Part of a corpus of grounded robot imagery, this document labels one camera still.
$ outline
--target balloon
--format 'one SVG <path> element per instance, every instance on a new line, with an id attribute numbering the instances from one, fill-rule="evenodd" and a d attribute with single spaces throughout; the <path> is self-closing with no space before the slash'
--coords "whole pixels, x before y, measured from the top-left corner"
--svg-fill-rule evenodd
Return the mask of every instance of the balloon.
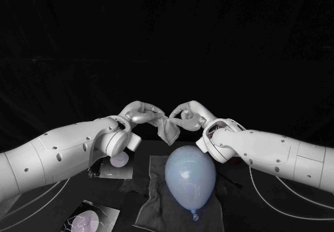
<path id="1" fill-rule="evenodd" d="M 191 211 L 195 221 L 195 210 L 205 204 L 215 182 L 214 164 L 198 147 L 187 145 L 172 151 L 165 163 L 165 182 L 171 195 Z"/>

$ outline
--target black background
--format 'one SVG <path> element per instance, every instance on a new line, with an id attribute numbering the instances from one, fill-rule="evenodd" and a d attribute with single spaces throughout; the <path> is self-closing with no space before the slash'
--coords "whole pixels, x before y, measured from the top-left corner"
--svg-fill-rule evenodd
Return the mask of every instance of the black background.
<path id="1" fill-rule="evenodd" d="M 332 18 L 329 0 L 1 1 L 0 152 L 135 100 L 334 146 Z"/>

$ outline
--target cloth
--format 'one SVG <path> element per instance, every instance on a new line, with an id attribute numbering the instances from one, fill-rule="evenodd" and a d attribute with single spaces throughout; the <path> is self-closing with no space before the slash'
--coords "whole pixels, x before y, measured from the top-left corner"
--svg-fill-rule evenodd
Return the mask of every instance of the cloth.
<path id="1" fill-rule="evenodd" d="M 165 162 L 168 156 L 149 156 L 149 199 L 142 205 L 133 226 L 152 232 L 222 232 L 222 212 L 214 192 L 204 206 L 189 210 L 175 201 L 165 183 Z"/>
<path id="2" fill-rule="evenodd" d="M 168 117 L 162 115 L 161 118 L 155 119 L 155 123 L 158 126 L 158 136 L 171 145 L 178 138 L 179 128 L 166 119 Z"/>

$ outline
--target white cable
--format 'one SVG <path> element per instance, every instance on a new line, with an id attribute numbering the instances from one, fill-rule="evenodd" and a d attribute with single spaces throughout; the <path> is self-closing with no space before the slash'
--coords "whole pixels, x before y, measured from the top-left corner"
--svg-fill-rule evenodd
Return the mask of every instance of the white cable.
<path id="1" fill-rule="evenodd" d="M 50 189 L 37 197 L 34 198 L 27 204 L 24 204 L 20 208 L 17 208 L 12 212 L 9 212 L 8 214 L 5 214 L 2 217 L 0 217 L 0 220 L 2 220 L 5 217 L 8 217 L 12 213 L 15 213 L 18 210 L 21 210 L 25 206 L 28 206 L 30 203 L 32 203 L 58 184 L 60 182 L 57 182 Z"/>
<path id="2" fill-rule="evenodd" d="M 27 220 L 27 219 L 28 219 L 28 218 L 47 206 L 47 205 L 48 205 L 48 203 L 50 203 L 51 200 L 55 198 L 55 196 L 50 199 L 50 201 L 44 204 L 44 206 L 43 206 L 28 217 L 25 217 L 22 220 L 20 220 L 14 225 L 11 225 L 11 226 L 5 227 L 4 229 L 1 229 L 0 232 L 4 231 L 4 230 L 7 230 L 7 229 L 11 228 L 12 226 L 18 225 L 21 222 L 24 222 L 24 221 L 25 221 L 25 220 Z"/>
<path id="3" fill-rule="evenodd" d="M 307 198 L 305 198 L 303 196 L 300 196 L 290 188 L 289 188 L 289 186 L 283 183 L 283 181 L 280 180 L 280 178 L 276 176 L 276 178 L 277 178 L 277 180 L 282 182 L 282 184 L 284 185 L 284 187 L 289 189 L 289 191 L 297 196 L 297 197 L 300 197 L 302 199 L 305 199 L 306 201 L 309 201 L 309 202 L 312 202 L 313 204 L 316 204 L 316 205 L 319 205 L 319 206 L 322 206 L 322 207 L 326 207 L 326 208 L 329 208 L 329 209 L 334 209 L 334 207 L 330 207 L 330 206 L 328 206 L 328 205 L 325 205 L 325 204 L 320 204 L 320 203 L 318 203 L 318 202 L 313 202 L 312 200 L 309 200 Z"/>
<path id="4" fill-rule="evenodd" d="M 253 179 L 251 179 L 251 185 L 253 185 L 254 190 L 256 190 L 256 192 L 257 192 L 257 194 L 258 194 L 257 188 L 256 188 L 254 183 L 253 183 Z M 264 200 L 264 198 L 263 198 L 261 196 L 260 196 L 260 198 L 261 198 L 261 200 L 264 201 L 264 203 L 267 204 L 267 206 L 269 206 L 274 211 L 277 211 L 280 214 L 283 214 L 283 215 L 286 215 L 286 216 L 290 216 L 290 217 L 294 217 L 294 218 L 299 218 L 299 219 L 305 219 L 305 220 L 315 220 L 315 221 L 328 221 L 328 220 L 334 220 L 334 218 L 307 218 L 307 217 L 297 217 L 297 216 L 294 216 L 294 215 L 286 214 L 286 213 L 283 213 L 282 211 L 279 211 L 277 209 L 273 208 L 273 206 L 266 202 L 266 200 Z"/>

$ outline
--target dark towel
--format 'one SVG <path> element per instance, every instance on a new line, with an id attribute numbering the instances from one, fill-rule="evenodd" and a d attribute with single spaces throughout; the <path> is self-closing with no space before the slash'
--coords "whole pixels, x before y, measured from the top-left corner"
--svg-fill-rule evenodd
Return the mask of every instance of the dark towel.
<path id="1" fill-rule="evenodd" d="M 165 183 L 168 156 L 149 156 L 149 199 L 142 205 L 133 226 L 152 232 L 222 232 L 222 212 L 214 191 L 205 205 L 195 211 L 176 203 Z"/>

